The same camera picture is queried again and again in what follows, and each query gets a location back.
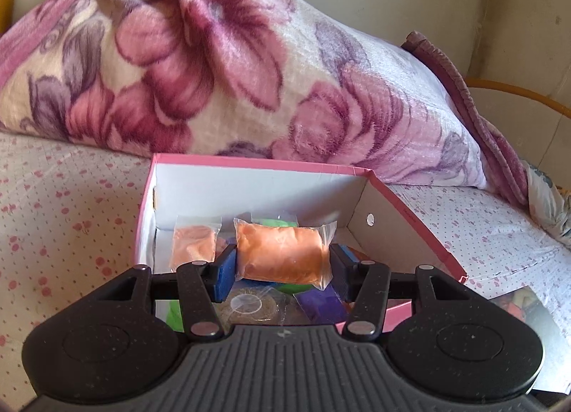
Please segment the cherry print bed sheet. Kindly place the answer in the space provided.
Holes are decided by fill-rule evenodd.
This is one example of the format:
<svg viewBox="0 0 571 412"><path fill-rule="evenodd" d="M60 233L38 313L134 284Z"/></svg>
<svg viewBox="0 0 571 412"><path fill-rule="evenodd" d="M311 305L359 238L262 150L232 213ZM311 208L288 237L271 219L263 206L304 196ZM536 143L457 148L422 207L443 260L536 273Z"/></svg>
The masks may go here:
<svg viewBox="0 0 571 412"><path fill-rule="evenodd" d="M125 271L151 164L129 155L26 136L1 138L1 397L34 392L21 364L29 332ZM548 323L570 334L570 251L529 215L460 187L401 186L394 194L492 298L530 288Z"/></svg>

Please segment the orange clay bag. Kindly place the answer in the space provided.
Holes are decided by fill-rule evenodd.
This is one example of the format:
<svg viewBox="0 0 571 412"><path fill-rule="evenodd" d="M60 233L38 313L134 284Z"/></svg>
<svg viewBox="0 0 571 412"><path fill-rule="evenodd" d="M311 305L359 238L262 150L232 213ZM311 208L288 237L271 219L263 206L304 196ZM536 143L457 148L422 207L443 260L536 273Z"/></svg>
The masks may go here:
<svg viewBox="0 0 571 412"><path fill-rule="evenodd" d="M171 243L170 270L193 261L213 262L221 245L222 220L217 217L179 215Z"/></svg>
<svg viewBox="0 0 571 412"><path fill-rule="evenodd" d="M319 290L332 280L329 247L337 223L317 228L271 228L234 220L236 278L308 284Z"/></svg>

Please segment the orange clay bag in box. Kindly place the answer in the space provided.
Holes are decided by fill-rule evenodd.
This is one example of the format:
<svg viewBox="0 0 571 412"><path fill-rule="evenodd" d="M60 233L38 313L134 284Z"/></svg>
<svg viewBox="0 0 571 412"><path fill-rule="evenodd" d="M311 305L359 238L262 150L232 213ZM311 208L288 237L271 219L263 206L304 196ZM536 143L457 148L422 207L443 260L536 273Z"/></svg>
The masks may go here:
<svg viewBox="0 0 571 412"><path fill-rule="evenodd" d="M221 245L222 220L217 217L179 215L171 243L170 270L193 261L213 262Z"/></svg>

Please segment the green clay bag in box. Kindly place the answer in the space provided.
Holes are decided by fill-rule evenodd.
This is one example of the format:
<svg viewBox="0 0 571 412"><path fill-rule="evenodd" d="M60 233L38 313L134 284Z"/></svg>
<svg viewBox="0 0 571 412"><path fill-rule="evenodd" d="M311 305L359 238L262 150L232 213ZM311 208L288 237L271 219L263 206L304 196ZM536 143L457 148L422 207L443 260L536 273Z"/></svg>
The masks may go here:
<svg viewBox="0 0 571 412"><path fill-rule="evenodd" d="M251 221L254 224L271 228L296 228L298 226L296 215L285 211L252 212Z"/></svg>

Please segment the patterned pillow cloth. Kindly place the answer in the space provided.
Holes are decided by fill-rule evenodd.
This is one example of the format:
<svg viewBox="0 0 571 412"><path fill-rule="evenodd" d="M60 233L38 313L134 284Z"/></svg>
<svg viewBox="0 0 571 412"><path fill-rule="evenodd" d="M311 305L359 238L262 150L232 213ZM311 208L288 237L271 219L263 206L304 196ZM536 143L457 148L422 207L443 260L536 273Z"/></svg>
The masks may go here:
<svg viewBox="0 0 571 412"><path fill-rule="evenodd" d="M533 221L566 248L571 246L570 191L560 190L545 172L524 162Z"/></svg>

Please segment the floral pink fleece blanket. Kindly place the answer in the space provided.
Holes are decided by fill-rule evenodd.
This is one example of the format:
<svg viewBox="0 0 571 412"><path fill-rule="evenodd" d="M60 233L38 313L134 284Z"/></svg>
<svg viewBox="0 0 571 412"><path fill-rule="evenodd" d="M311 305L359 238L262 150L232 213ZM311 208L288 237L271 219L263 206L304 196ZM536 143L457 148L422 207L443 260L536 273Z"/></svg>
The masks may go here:
<svg viewBox="0 0 571 412"><path fill-rule="evenodd" d="M1 128L529 203L522 161L440 49L417 32L394 46L304 0L45 0L1 38Z"/></svg>

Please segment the pink cardboard shoe box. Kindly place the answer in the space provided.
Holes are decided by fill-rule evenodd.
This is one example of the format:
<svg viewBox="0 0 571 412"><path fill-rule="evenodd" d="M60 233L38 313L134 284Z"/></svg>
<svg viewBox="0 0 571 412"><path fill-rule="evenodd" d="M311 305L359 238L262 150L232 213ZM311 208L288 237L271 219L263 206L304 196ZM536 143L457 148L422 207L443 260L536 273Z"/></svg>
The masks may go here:
<svg viewBox="0 0 571 412"><path fill-rule="evenodd" d="M355 304L392 330L426 302L469 297L462 266L372 172L261 159L156 156L136 262L164 278L195 268L227 332L308 328L287 284Z"/></svg>

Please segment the dark purple clay bag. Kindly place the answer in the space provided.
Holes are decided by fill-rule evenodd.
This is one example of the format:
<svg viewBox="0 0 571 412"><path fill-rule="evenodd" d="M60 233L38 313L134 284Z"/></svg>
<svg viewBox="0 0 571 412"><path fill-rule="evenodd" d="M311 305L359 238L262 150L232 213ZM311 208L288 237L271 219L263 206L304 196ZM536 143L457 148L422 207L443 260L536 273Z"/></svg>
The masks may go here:
<svg viewBox="0 0 571 412"><path fill-rule="evenodd" d="M296 293L294 298L311 324L337 325L348 318L348 310L331 284L324 290L312 288Z"/></svg>

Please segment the tan bandage tape roll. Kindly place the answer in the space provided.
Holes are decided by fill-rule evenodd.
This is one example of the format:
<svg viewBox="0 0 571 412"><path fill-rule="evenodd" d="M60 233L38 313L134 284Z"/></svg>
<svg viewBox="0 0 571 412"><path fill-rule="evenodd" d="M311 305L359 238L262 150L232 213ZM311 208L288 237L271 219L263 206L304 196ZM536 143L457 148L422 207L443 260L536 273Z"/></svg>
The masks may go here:
<svg viewBox="0 0 571 412"><path fill-rule="evenodd" d="M223 326L278 325L286 316L287 297L272 286L231 289L226 300L216 304Z"/></svg>

